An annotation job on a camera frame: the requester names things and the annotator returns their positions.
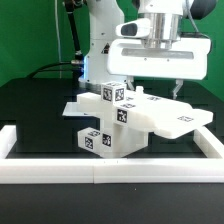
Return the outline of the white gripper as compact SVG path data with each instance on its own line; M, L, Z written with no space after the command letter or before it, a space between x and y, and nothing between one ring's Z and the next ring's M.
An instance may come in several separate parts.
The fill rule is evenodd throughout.
M112 42L107 69L113 75L126 75L127 88L135 91L134 77L173 78L176 100L183 80L202 80L207 73L207 55L211 40L182 38L169 50L145 48L140 39L117 39Z

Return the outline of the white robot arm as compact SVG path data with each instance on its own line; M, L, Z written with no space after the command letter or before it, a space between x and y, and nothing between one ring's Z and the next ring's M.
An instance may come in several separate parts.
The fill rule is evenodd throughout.
M207 73L210 37L194 30L183 32L184 19L205 18L218 0L132 0L137 18L124 20L117 0L87 0L90 50L84 59L83 87L135 77L171 78L177 93L185 80L201 80Z

